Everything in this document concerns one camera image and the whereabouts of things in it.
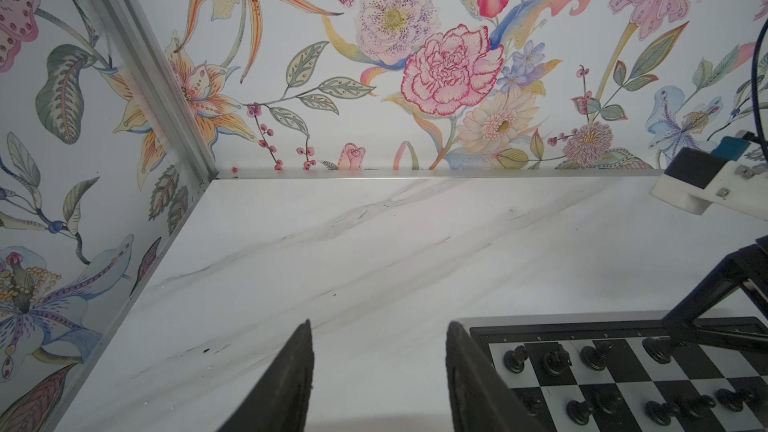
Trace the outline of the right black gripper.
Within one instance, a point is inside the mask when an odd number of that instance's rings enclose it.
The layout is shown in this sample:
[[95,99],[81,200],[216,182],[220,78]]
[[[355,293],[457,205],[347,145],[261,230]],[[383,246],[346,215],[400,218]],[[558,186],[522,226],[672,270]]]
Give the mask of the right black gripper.
[[737,351],[765,351],[765,333],[718,331],[696,321],[737,290],[767,313],[767,238],[724,257],[675,308],[662,318],[667,334],[684,342]]

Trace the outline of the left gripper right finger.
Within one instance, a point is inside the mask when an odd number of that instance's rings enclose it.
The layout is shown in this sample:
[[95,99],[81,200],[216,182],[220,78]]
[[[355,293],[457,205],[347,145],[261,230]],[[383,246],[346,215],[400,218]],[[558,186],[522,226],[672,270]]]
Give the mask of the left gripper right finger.
[[450,322],[447,329],[446,372],[456,432],[543,429],[457,321]]

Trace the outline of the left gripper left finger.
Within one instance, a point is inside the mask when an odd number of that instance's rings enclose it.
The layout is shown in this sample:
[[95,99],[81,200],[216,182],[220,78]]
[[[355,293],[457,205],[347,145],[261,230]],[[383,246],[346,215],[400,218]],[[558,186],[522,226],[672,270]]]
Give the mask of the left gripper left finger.
[[300,323],[219,432],[303,432],[315,354],[311,322]]

